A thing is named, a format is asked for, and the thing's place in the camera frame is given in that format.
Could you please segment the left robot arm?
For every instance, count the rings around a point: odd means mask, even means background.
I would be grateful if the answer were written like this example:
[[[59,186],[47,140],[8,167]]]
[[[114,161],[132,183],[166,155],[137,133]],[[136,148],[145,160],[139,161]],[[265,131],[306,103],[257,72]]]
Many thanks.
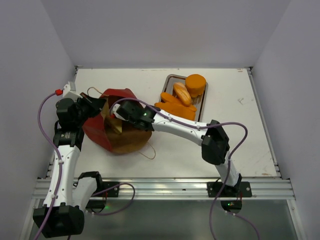
[[[82,92],[74,99],[63,97],[55,104],[54,136],[45,137],[54,149],[53,171],[43,205],[33,211],[33,220],[38,226],[34,239],[40,235],[56,238],[81,234],[91,195],[103,193],[104,184],[97,171],[82,173],[77,186],[73,184],[85,134],[83,125],[100,114],[106,101]]]

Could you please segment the orange twisted bread stick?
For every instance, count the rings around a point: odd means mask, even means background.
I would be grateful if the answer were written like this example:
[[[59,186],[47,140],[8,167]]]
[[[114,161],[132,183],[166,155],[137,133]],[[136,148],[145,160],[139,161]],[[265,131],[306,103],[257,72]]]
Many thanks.
[[[189,110],[191,110],[193,112],[197,111],[197,108],[194,105],[191,104],[189,106],[186,106],[186,105],[183,104],[183,102],[179,98],[176,98],[176,97],[174,97],[173,95],[171,95],[171,94],[169,94],[167,92],[162,92],[160,94],[160,98],[164,103],[174,103],[174,104],[178,104],[178,105],[181,105],[183,107],[186,107],[186,108],[188,108]]]

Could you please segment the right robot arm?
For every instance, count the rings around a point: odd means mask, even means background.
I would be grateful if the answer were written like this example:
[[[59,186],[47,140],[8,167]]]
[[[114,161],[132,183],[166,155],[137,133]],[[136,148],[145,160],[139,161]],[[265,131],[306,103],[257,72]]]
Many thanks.
[[[142,107],[132,98],[117,101],[110,112],[137,129],[168,133],[195,143],[201,147],[202,159],[216,167],[223,183],[222,191],[232,197],[241,190],[242,176],[232,162],[229,137],[218,121],[188,120],[156,106]]]

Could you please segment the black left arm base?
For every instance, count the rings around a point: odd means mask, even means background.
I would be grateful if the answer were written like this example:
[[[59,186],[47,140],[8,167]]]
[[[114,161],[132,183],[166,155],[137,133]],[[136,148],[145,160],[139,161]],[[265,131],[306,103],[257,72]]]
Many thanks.
[[[118,184],[118,181],[104,181],[102,187],[98,188],[94,194],[109,188],[111,189],[95,195],[94,197],[98,199],[89,200],[85,209],[93,213],[101,213],[103,210],[107,209],[107,200],[117,198],[119,196],[119,187],[116,187]]]

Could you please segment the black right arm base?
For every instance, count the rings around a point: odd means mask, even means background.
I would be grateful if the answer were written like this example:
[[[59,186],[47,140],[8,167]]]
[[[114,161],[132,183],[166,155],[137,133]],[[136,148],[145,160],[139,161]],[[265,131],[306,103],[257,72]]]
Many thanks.
[[[215,198],[221,189],[223,182],[218,178],[216,181],[206,183],[207,194],[209,198]],[[229,200],[220,200],[221,207],[232,214],[238,214],[243,207],[243,198],[251,198],[253,196],[251,185],[248,181],[240,181],[236,188],[225,185],[220,198],[229,198]]]

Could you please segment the red paper bag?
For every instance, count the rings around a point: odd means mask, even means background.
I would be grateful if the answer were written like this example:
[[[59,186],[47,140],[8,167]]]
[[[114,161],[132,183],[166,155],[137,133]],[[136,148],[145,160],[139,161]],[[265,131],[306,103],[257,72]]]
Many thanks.
[[[88,90],[95,90],[100,94],[100,98],[106,98],[100,114],[89,118],[83,125],[86,136],[94,143],[113,154],[124,155],[138,152],[149,160],[156,157],[155,148],[149,143],[152,136],[151,131],[142,131],[134,128],[129,123],[122,120],[122,133],[116,134],[113,130],[106,129],[105,118],[110,118],[110,108],[115,101],[122,98],[135,98],[134,93],[128,89],[108,88],[104,92],[95,87],[89,87]]]

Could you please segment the orange loaf bread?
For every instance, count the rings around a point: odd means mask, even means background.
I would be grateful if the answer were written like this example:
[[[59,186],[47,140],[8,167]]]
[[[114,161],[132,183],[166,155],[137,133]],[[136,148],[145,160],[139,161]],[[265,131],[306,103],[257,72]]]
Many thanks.
[[[194,121],[196,118],[196,113],[194,111],[192,111],[188,107],[185,107],[177,103],[156,102],[154,106],[168,112],[169,114],[172,114],[174,116],[181,117],[187,120]]]

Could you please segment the golden oval bread roll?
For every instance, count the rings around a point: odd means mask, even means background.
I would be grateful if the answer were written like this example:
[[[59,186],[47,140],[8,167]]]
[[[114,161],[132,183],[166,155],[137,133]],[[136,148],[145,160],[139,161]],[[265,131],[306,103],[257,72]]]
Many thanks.
[[[173,84],[173,90],[185,106],[192,104],[192,98],[184,84],[181,82],[175,82]]]

